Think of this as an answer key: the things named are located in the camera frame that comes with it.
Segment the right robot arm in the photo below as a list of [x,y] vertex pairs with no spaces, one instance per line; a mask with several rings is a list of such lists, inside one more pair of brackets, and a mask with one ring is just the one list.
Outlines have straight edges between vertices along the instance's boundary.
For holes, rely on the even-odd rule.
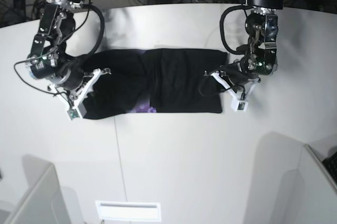
[[[44,12],[34,36],[31,51],[25,64],[34,79],[47,79],[71,101],[76,100],[89,78],[93,77],[90,63],[98,55],[104,32],[105,20],[101,10],[85,0],[45,0]],[[97,14],[100,25],[93,48],[82,55],[71,56],[66,52],[67,41],[78,31],[73,11],[77,8]]]

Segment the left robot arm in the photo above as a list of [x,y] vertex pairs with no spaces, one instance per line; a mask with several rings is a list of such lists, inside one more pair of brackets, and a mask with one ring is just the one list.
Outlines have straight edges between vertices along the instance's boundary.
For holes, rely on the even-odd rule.
[[[225,81],[225,90],[246,93],[245,85],[260,81],[261,76],[273,74],[278,67],[276,39],[279,32],[277,10],[283,9],[283,0],[246,0],[245,4],[227,8],[220,18],[220,37],[227,52],[242,58],[220,66],[215,71]],[[250,11],[245,19],[247,43],[232,49],[225,38],[224,21],[228,14]]]

